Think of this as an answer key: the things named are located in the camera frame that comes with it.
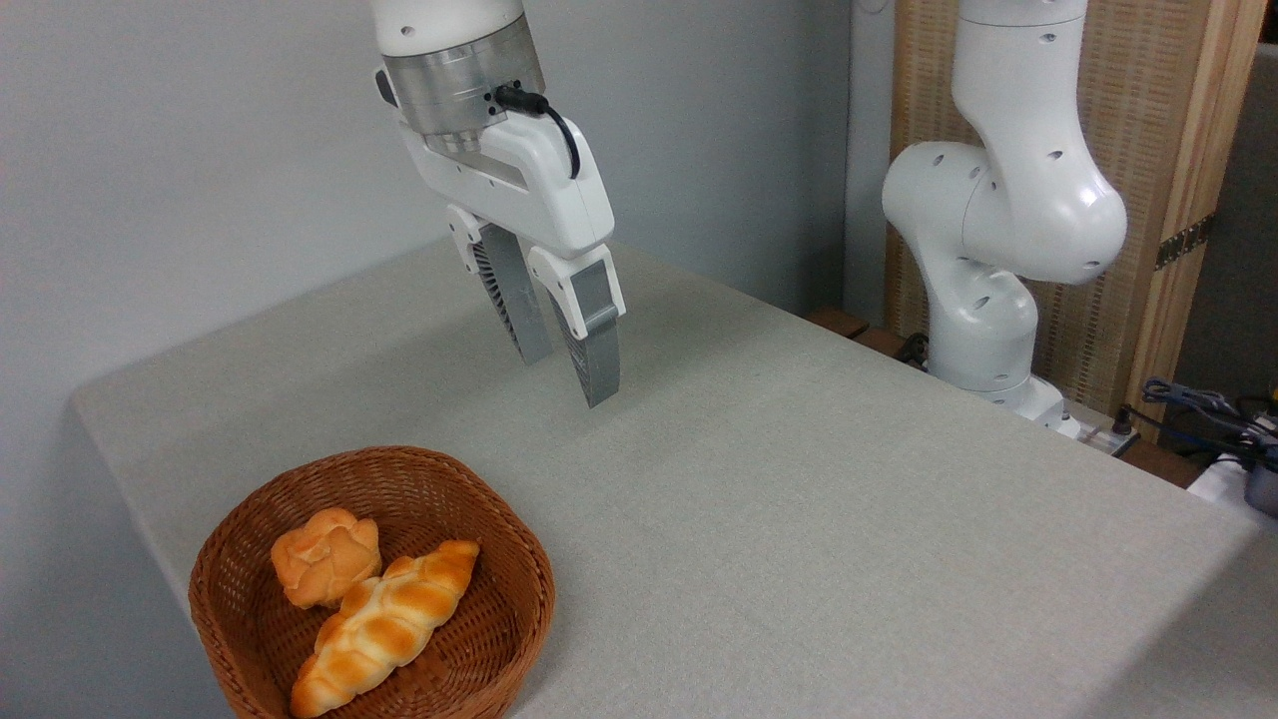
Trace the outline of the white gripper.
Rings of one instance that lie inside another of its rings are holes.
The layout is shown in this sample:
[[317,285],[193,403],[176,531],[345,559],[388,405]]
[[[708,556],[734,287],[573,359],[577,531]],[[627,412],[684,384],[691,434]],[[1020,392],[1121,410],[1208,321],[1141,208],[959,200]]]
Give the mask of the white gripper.
[[[583,132],[571,120],[566,126],[579,152],[575,176],[550,117],[510,112],[484,128],[478,151],[463,155],[429,149],[397,119],[426,186],[450,204],[443,213],[466,272],[481,280],[521,360],[552,354],[534,275],[550,292],[587,404],[597,406],[619,391],[617,322],[626,307],[611,252],[599,245],[615,229],[601,172]],[[514,232],[538,245],[527,255],[530,275]]]

